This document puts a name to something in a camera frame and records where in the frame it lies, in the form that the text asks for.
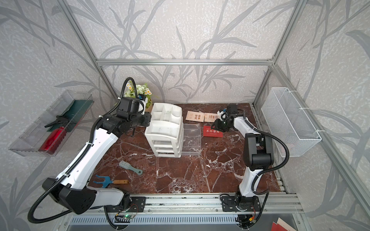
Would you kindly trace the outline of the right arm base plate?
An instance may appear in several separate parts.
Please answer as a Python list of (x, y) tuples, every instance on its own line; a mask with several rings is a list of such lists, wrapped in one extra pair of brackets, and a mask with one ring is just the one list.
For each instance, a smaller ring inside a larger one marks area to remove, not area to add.
[(222, 210), (224, 212), (259, 212), (261, 210), (261, 203), (258, 196), (245, 197), (239, 194), (220, 195)]

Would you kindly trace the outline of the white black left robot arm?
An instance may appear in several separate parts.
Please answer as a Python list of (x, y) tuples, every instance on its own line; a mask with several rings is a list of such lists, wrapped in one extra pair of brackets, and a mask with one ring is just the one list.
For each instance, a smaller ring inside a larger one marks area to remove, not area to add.
[(75, 159), (55, 179), (48, 178), (43, 183), (46, 193), (75, 214), (121, 204), (123, 191), (89, 187), (88, 182), (97, 164), (118, 138), (138, 126), (149, 126), (151, 115), (145, 111), (147, 102), (142, 94), (137, 98), (122, 97), (115, 114), (100, 116), (92, 127), (88, 142)]

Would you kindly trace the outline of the beige postcard everything ok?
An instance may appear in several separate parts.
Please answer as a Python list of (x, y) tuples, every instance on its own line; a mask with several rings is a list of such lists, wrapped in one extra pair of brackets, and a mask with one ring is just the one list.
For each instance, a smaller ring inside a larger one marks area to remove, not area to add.
[(217, 119), (220, 119), (220, 116), (218, 114), (214, 114), (214, 113), (204, 114), (204, 122), (206, 123), (214, 123)]

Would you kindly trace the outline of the white plastic drawer organizer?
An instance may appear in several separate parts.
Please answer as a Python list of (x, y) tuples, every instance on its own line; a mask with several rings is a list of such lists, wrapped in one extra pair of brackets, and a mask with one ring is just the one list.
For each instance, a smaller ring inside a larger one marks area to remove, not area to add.
[(180, 158), (184, 141), (182, 108), (154, 103), (145, 137), (156, 157)]

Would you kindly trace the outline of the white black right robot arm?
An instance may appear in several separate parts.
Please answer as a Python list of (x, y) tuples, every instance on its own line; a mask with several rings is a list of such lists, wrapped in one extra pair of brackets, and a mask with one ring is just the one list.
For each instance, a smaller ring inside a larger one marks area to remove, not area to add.
[(218, 111), (217, 115), (219, 118), (211, 126), (213, 130), (229, 132), (235, 129), (244, 137), (243, 162), (246, 170), (239, 185), (238, 195), (241, 197), (262, 195), (262, 192), (256, 190), (262, 176), (261, 172), (274, 163), (272, 138), (259, 132), (237, 105), (228, 105), (226, 109)]

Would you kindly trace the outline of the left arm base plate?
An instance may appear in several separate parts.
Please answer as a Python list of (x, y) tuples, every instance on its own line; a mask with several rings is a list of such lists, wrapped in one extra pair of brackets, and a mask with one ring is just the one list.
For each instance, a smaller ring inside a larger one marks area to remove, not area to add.
[(142, 213), (145, 203), (146, 197), (143, 196), (126, 197), (115, 206), (115, 212)]

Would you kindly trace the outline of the beige postcard red characters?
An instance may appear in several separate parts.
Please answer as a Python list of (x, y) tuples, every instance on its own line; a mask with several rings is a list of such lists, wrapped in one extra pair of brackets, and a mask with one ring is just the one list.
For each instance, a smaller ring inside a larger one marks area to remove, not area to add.
[(194, 112), (194, 111), (188, 111), (186, 120), (188, 121), (196, 121), (196, 122), (204, 122), (205, 114), (202, 112)]

